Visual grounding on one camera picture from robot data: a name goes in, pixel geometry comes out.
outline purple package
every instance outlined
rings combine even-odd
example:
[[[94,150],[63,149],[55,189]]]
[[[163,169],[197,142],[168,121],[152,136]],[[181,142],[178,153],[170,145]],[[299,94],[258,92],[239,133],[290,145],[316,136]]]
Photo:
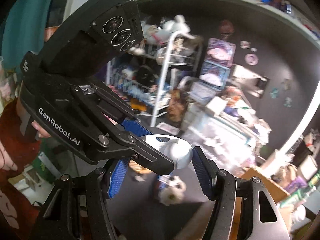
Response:
[[[290,184],[284,188],[288,193],[293,193],[299,188],[306,187],[308,184],[300,176],[296,177],[295,180],[291,181]]]
[[[232,44],[227,41],[218,40],[216,38],[209,38],[205,60],[209,60],[230,67],[232,65],[235,51],[235,44]]]

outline teal curtain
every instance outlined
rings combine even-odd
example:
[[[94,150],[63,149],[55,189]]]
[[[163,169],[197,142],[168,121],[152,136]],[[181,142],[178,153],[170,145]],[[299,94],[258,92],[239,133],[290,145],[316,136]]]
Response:
[[[2,56],[6,70],[20,73],[20,62],[28,51],[39,52],[51,0],[17,0],[5,22]]]

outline oval hole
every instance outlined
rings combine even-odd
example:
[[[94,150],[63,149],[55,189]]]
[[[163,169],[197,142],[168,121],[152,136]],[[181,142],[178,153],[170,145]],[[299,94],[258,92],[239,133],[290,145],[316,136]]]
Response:
[[[168,137],[156,137],[156,139],[159,142],[168,142],[168,141],[170,141],[170,138],[168,138]]]

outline patterned red clothing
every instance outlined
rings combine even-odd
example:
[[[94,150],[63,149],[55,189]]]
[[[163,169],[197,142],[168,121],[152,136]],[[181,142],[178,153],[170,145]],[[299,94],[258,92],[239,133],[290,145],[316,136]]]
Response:
[[[12,186],[8,179],[18,176],[38,155],[40,142],[30,143],[20,132],[17,99],[8,104],[0,117],[0,210],[20,239],[28,239],[38,210]]]

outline finger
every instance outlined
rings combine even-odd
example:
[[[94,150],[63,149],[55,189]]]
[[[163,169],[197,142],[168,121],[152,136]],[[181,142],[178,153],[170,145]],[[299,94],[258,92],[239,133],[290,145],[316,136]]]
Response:
[[[39,132],[39,137],[40,138],[48,138],[51,135],[45,130],[43,129],[36,121],[33,121],[32,126]]]

